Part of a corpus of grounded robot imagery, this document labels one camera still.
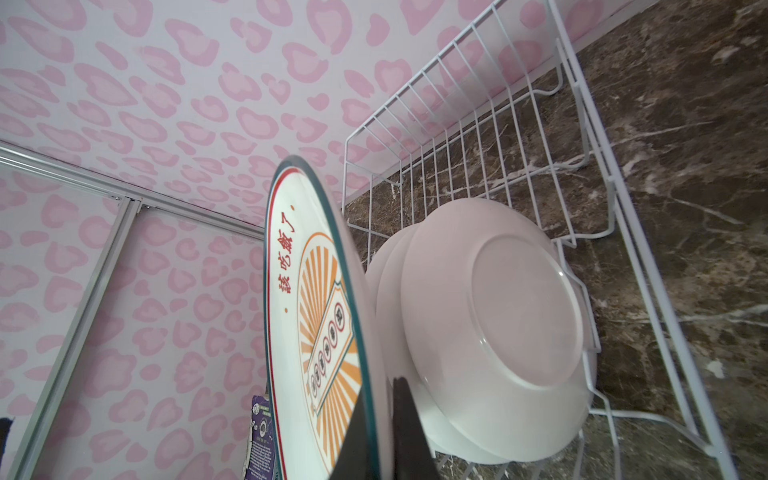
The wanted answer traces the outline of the purple book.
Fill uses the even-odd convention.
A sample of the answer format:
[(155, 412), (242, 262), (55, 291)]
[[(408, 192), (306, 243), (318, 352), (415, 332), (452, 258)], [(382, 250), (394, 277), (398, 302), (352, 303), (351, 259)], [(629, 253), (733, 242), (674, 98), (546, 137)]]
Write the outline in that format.
[(251, 423), (243, 470), (245, 480), (277, 478), (273, 412), (268, 396), (256, 395), (251, 401)]

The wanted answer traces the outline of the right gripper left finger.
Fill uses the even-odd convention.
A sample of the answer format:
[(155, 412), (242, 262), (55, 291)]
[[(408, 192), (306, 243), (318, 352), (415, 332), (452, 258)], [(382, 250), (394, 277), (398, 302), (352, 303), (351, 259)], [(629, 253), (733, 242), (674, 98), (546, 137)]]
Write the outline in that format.
[(336, 465), (329, 476), (330, 480), (372, 478), (366, 420), (365, 401), (360, 396), (356, 401)]

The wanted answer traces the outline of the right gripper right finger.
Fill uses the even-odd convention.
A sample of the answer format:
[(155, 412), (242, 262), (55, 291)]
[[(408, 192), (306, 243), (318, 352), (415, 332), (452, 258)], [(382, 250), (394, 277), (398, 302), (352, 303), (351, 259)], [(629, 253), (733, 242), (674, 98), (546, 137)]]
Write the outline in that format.
[(394, 478), (439, 480), (408, 381), (393, 379)]

